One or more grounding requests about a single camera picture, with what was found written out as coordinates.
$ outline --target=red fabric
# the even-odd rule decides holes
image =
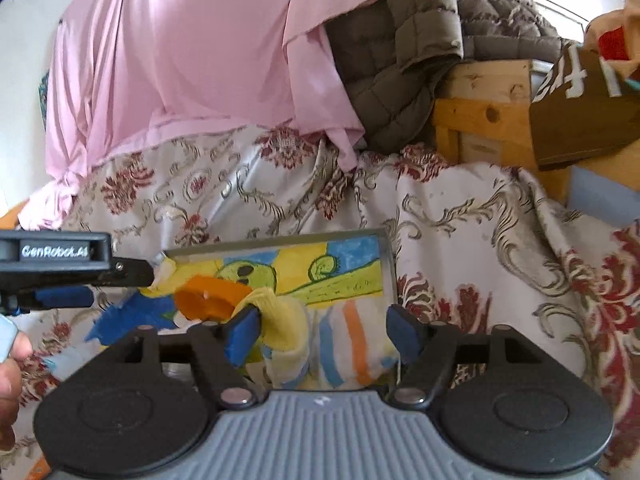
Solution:
[[[598,49],[604,59],[629,61],[626,53],[625,31],[622,27],[605,32],[598,38]]]

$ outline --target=blue fabric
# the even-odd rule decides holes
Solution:
[[[273,349],[269,348],[267,345],[260,345],[260,352],[262,353],[262,357],[265,359],[271,359],[273,357]]]
[[[394,357],[386,356],[386,357],[383,357],[383,358],[382,358],[382,361],[381,361],[381,363],[380,363],[380,364],[382,364],[382,367],[383,367],[385,370],[391,370],[391,368],[392,368],[393,366],[395,366],[397,362],[398,362],[398,360],[397,360],[397,359],[395,359]]]
[[[329,307],[326,315],[320,320],[320,365],[324,370],[324,376],[332,387],[340,386],[344,379],[341,377],[338,367],[335,365],[334,357],[334,329],[331,327],[329,318],[333,307]]]
[[[309,361],[305,363],[305,365],[302,367],[302,370],[300,370],[300,373],[295,379],[282,383],[282,389],[295,390],[298,386],[300,386],[300,383],[303,381],[303,379],[305,378],[308,372],[309,372]]]
[[[146,298],[136,292],[122,306],[108,306],[96,320],[85,341],[95,337],[103,345],[112,345],[140,325],[151,325],[158,330],[177,328],[174,313],[172,296]]]

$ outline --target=bed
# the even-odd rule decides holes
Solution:
[[[405,309],[465,332],[514,326],[609,401],[616,431],[600,465],[640,478],[640,219],[613,229],[550,200],[526,170],[449,166],[422,144],[362,152],[345,173],[324,139],[249,125],[115,157],[62,227],[110,232],[115,254],[152,261],[195,244],[383,227]],[[120,296],[97,290],[91,309],[17,320],[36,351],[22,364],[17,445],[0,454],[6,480],[40,459],[31,421],[58,382],[46,359],[82,344]]]

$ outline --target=yellow cloth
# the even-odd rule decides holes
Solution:
[[[277,351],[295,351],[306,346],[309,338],[306,314],[300,301],[276,296],[270,288],[257,288],[244,298],[231,317],[249,304],[262,314],[260,341]]]
[[[215,276],[223,266],[222,260],[178,264],[171,258],[164,258],[156,269],[156,278],[148,288],[141,288],[140,294],[147,298],[161,298],[173,294],[193,276]]]

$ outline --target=white lettering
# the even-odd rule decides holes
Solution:
[[[331,398],[327,397],[326,395],[323,395],[322,397],[316,397],[314,399],[314,402],[318,405],[318,406],[324,406],[325,404],[328,404],[329,402],[331,402]]]
[[[564,93],[567,99],[575,99],[584,94],[584,79],[587,77],[587,71],[580,65],[580,56],[578,56],[578,47],[576,44],[569,46],[569,57],[571,58],[571,73],[564,78],[564,82],[571,82],[571,88]]]
[[[549,83],[551,83],[551,78],[553,76],[554,69],[552,68],[551,70],[549,70],[549,72],[546,73],[545,80],[542,82],[542,85],[540,85],[540,88],[538,88],[538,91],[536,92],[536,96],[533,98],[533,103],[542,101],[542,99],[545,98],[546,93],[549,92]]]
[[[564,83],[564,56],[562,56],[560,61],[558,61],[558,75],[556,76],[554,83],[551,85],[549,94],[552,94],[557,88],[560,88],[562,83]]]
[[[609,97],[620,97],[622,95],[622,91],[620,90],[616,71],[613,70],[613,67],[609,63],[607,63],[607,61],[602,56],[600,56],[600,67],[602,68],[604,81],[607,84]]]
[[[32,247],[24,245],[20,253],[25,258],[87,258],[89,256],[89,247],[52,247],[41,246]]]

